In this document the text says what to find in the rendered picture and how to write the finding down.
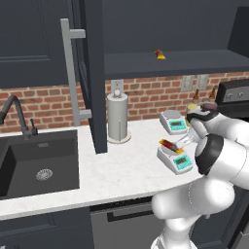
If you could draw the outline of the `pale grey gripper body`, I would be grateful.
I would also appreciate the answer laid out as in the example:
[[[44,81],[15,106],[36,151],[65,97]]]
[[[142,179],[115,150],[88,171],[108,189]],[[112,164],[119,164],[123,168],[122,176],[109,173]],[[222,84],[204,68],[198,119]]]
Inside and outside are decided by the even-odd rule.
[[[193,135],[187,134],[186,136],[176,141],[174,145],[175,145],[175,148],[179,150],[179,149],[184,148],[188,144],[192,143],[194,140],[195,140],[195,137]]]

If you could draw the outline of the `white digital scale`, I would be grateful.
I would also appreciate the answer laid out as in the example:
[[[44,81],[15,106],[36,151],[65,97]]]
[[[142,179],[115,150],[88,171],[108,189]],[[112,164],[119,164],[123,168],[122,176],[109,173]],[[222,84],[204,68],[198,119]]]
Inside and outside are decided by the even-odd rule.
[[[176,175],[184,174],[193,168],[192,160],[186,153],[176,152],[164,147],[158,147],[158,158]]]
[[[161,112],[160,123],[170,135],[179,135],[187,132],[185,118],[176,110]]]

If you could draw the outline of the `dark base cabinet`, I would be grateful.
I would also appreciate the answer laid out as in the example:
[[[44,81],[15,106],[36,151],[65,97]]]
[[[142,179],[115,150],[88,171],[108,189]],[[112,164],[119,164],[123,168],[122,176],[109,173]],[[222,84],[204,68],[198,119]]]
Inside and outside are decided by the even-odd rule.
[[[235,187],[235,199],[231,207],[208,219],[196,221],[191,241],[197,249],[227,249],[231,238],[249,204],[249,191]]]

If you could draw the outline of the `dark open cabinet door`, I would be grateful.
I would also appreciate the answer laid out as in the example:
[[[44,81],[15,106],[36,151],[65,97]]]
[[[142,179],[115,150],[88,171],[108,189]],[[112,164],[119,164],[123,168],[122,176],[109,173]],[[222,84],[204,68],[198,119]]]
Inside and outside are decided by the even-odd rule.
[[[89,125],[95,152],[101,154],[107,152],[102,0],[80,0],[80,10],[86,30],[83,49],[92,115]]]

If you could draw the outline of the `dark base cabinet door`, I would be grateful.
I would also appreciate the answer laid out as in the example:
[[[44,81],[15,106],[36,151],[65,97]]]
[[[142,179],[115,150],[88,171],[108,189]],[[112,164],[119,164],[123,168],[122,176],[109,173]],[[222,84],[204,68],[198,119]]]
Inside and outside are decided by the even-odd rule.
[[[0,221],[0,249],[94,249],[89,208]]]

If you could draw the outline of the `dark closed cabinet door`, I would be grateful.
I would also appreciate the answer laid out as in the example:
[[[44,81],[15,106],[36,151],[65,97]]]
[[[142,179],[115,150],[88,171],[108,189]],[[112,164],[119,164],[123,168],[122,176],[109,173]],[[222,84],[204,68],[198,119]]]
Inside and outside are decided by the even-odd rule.
[[[0,0],[0,89],[68,83],[63,18],[73,0]]]

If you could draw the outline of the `yellow bottle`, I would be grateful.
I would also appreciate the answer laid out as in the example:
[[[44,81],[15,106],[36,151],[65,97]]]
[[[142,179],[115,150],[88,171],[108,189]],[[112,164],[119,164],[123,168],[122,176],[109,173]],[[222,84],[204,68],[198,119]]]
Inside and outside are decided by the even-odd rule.
[[[194,110],[200,103],[199,100],[199,90],[196,89],[195,95],[192,99],[192,101],[187,105],[187,112],[190,112],[192,110]]]

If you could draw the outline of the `dark red bottle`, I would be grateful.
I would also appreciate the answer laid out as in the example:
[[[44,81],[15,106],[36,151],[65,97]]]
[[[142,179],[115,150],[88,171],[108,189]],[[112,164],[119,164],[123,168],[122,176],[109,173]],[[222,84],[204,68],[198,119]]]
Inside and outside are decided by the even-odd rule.
[[[215,102],[216,99],[216,87],[214,87],[211,90],[211,93],[209,94],[207,99],[204,99],[202,101],[201,107],[207,110],[216,110],[217,109],[217,103]]]

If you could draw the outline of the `black stove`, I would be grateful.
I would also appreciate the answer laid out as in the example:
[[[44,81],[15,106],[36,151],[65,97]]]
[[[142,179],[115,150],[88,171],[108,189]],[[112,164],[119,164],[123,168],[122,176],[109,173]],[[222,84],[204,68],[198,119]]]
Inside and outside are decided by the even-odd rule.
[[[249,79],[220,83],[215,102],[223,115],[249,122]]]

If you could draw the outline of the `grey paper towel holder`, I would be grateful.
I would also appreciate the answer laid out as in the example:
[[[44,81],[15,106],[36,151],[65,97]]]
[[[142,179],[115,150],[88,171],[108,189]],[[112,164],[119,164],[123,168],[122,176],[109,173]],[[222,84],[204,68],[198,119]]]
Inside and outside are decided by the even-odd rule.
[[[113,144],[127,142],[131,134],[127,130],[128,97],[119,89],[107,96],[108,141]]]

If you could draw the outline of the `grey dishwasher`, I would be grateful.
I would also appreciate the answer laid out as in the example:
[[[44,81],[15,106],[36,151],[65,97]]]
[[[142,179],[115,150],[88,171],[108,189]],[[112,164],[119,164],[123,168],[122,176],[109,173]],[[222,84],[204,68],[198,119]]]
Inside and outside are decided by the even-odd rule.
[[[94,205],[90,208],[94,249],[150,249],[160,235],[163,220],[154,213],[116,222],[107,221],[107,213],[129,207],[149,206],[150,196]]]

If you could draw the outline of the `black sink basin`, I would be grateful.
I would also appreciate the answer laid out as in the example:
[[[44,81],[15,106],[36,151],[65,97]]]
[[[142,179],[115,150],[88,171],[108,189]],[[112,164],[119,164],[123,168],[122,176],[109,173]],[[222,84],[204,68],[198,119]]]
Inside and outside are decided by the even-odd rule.
[[[76,130],[0,138],[0,200],[79,188]]]

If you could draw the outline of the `black tap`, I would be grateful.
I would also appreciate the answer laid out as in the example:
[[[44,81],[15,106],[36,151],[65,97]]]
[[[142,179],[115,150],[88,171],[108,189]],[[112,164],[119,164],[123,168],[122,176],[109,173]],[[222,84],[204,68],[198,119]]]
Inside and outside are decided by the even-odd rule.
[[[25,119],[24,119],[24,115],[21,109],[21,105],[20,102],[18,100],[18,98],[15,95],[11,95],[7,101],[4,104],[4,107],[2,108],[2,111],[0,112],[0,125],[2,125],[5,121],[5,118],[12,106],[12,104],[16,105],[16,109],[18,112],[18,118],[20,121],[20,127],[21,127],[21,132],[22,132],[22,136],[25,140],[29,140],[32,136],[35,136],[38,134],[38,128],[34,125],[33,120],[31,121],[32,124],[32,128],[29,129],[28,126],[26,125]]]

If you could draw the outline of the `grey wall outlet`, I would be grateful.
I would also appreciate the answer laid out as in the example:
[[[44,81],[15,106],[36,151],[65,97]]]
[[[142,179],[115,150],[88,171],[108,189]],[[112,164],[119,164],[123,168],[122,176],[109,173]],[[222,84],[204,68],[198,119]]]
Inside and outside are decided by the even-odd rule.
[[[194,75],[185,75],[181,83],[181,91],[191,91],[193,89]]]
[[[196,88],[199,90],[206,89],[208,78],[208,74],[198,75],[196,78]]]
[[[118,91],[119,93],[124,92],[124,80],[123,79],[111,81],[111,92],[115,93],[116,91]]]

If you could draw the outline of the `dark open wall cabinet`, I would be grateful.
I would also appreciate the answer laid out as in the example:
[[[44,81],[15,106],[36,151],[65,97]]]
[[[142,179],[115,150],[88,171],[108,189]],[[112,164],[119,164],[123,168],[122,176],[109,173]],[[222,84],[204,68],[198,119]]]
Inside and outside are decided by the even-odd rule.
[[[103,0],[102,6],[108,79],[249,71],[249,0]]]

